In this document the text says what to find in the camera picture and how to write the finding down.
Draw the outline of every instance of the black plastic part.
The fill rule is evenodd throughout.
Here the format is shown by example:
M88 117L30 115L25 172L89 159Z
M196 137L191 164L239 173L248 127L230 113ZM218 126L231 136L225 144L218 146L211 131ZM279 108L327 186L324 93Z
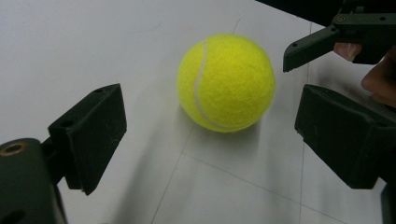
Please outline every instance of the black plastic part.
M66 223L37 140L0 146L0 176L0 223Z
M386 107L389 111L391 111L391 112L393 112L393 113L396 113L396 108L395 108L395 107L392 107L392 106L390 106L390 105L385 105L385 107Z
M382 156L379 176L389 185L396 187L396 148Z
M48 138L41 144L44 152L45 161L49 170L49 176L53 185L57 185L72 165L72 154L68 150L56 148L52 139Z
M329 26L292 43L283 56L283 71L289 72L332 51L339 34L338 29Z
M71 164L61 167L70 189L82 189L87 195L96 189L125 132L120 84L91 92L49 126L52 150L72 158Z
M391 13L395 9L393 0L344 0L340 13Z
M337 14L343 0L256 0L270 7L277 8L289 14L328 26L332 17Z
M380 165L383 156L396 148L396 123L317 86L304 86L295 129L353 189L372 189L381 169L390 168Z
M383 224L396 223L396 188L393 187L387 184L381 193Z
M332 24L342 30L337 42L362 44L353 63L377 64L396 44L396 13L339 14Z

